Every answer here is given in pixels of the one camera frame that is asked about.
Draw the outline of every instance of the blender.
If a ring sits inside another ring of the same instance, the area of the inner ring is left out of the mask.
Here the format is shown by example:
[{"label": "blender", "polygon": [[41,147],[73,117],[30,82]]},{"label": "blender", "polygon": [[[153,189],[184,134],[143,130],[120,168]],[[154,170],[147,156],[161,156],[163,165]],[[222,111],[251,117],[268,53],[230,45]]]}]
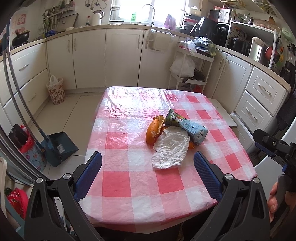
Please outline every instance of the blender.
[{"label": "blender", "polygon": [[296,60],[296,47],[294,44],[289,44],[287,46],[287,61],[285,66],[282,68],[280,77],[282,77],[288,84],[290,84],[293,89],[295,83],[295,60]]}]

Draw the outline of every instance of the silver screw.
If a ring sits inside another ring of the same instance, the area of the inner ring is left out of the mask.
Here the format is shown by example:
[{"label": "silver screw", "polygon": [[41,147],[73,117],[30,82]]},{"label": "silver screw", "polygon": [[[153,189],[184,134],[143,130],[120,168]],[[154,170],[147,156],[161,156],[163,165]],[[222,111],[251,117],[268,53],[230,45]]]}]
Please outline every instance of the silver screw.
[{"label": "silver screw", "polygon": [[36,182],[41,183],[43,181],[42,177],[37,178]]},{"label": "silver screw", "polygon": [[259,178],[254,178],[253,182],[258,184],[258,183],[260,183],[260,180],[259,180]]},{"label": "silver screw", "polygon": [[71,178],[71,174],[70,174],[70,173],[66,173],[66,174],[63,176],[63,178],[64,178],[65,180],[70,179],[70,178]]},{"label": "silver screw", "polygon": [[231,174],[226,174],[226,175],[225,175],[225,178],[226,178],[227,180],[232,180],[232,179],[233,179],[233,176],[232,176]]}]

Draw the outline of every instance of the sink faucet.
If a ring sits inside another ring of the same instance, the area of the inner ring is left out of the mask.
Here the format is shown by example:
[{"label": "sink faucet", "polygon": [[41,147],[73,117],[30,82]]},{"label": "sink faucet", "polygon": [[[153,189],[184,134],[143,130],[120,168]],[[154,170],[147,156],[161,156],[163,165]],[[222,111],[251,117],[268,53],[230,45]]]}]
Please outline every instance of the sink faucet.
[{"label": "sink faucet", "polygon": [[151,26],[153,26],[153,25],[154,25],[154,17],[155,17],[155,8],[154,8],[154,6],[153,6],[152,4],[145,4],[145,5],[142,7],[142,9],[143,9],[146,5],[149,5],[149,6],[152,7],[153,10],[154,10],[153,18],[152,18],[152,22],[151,22]]}]

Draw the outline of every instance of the green dish soap bottle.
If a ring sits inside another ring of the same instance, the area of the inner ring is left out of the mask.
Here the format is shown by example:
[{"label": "green dish soap bottle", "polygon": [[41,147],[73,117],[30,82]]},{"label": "green dish soap bottle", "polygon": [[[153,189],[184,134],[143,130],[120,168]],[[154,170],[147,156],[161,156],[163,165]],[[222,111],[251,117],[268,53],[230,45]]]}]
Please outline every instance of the green dish soap bottle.
[{"label": "green dish soap bottle", "polygon": [[135,12],[131,15],[131,21],[136,21],[136,13]]}]

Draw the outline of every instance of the tablecloth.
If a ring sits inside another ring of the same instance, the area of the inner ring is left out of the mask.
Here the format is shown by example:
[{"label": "tablecloth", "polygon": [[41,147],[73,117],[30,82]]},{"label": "tablecloth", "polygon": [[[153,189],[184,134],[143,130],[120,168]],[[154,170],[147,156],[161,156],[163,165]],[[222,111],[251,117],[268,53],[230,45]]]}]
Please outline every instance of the tablecloth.
[{"label": "tablecloth", "polygon": [[[153,146],[145,141],[155,116],[178,114],[205,126],[200,146],[188,150],[180,167],[154,169]],[[173,226],[216,202],[193,166],[196,151],[237,179],[256,176],[239,140],[211,102],[200,93],[110,87],[98,106],[85,162],[94,151],[102,167],[80,205],[94,226],[153,232]]]}]

